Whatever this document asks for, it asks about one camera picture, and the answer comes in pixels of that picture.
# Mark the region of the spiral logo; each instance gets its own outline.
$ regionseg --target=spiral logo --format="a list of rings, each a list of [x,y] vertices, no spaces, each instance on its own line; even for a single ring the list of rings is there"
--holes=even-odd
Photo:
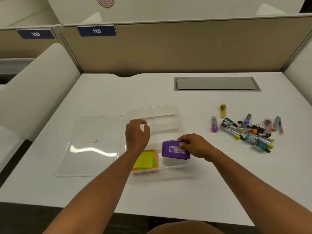
[[[110,8],[115,2],[115,0],[97,0],[97,1],[102,7],[105,8]]]

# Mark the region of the purple card stack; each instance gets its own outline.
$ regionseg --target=purple card stack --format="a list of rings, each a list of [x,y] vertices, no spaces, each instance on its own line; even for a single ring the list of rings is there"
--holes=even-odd
[[[179,143],[183,141],[169,140],[163,142],[162,157],[172,157],[179,159],[190,159],[191,155],[188,151],[181,149]]]

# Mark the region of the clear plastic container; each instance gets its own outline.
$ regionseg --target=clear plastic container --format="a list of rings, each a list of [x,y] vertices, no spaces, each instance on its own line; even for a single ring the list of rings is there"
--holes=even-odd
[[[129,110],[126,114],[127,123],[132,119],[144,119],[150,127],[150,141],[147,149],[155,149],[158,153],[157,169],[133,171],[132,173],[144,173],[166,168],[181,168],[188,165],[189,160],[162,157],[162,142],[176,140],[185,134],[180,111],[177,105],[142,108]]]
[[[56,176],[98,175],[123,153],[124,131],[124,116],[78,119]]]

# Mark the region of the person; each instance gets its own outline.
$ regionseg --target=person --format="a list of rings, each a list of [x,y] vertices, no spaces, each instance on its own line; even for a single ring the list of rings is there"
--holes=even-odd
[[[144,131],[140,129],[141,124],[144,124]],[[127,151],[86,185],[44,234],[102,234],[149,137],[145,120],[131,120],[126,126]],[[189,142],[181,143],[182,149],[213,163],[261,233],[312,233],[312,213],[308,209],[257,178],[203,137],[187,134],[177,140]],[[160,225],[149,233],[222,232],[204,222],[183,221]]]

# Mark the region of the person's right hand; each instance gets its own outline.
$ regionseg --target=person's right hand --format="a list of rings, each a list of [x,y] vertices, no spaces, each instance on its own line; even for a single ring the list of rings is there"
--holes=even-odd
[[[213,156],[220,152],[218,149],[209,144],[208,141],[206,141],[202,136],[197,134],[183,135],[177,140],[189,142],[189,144],[180,143],[180,148],[190,152],[195,157],[204,158],[209,162],[211,162]]]

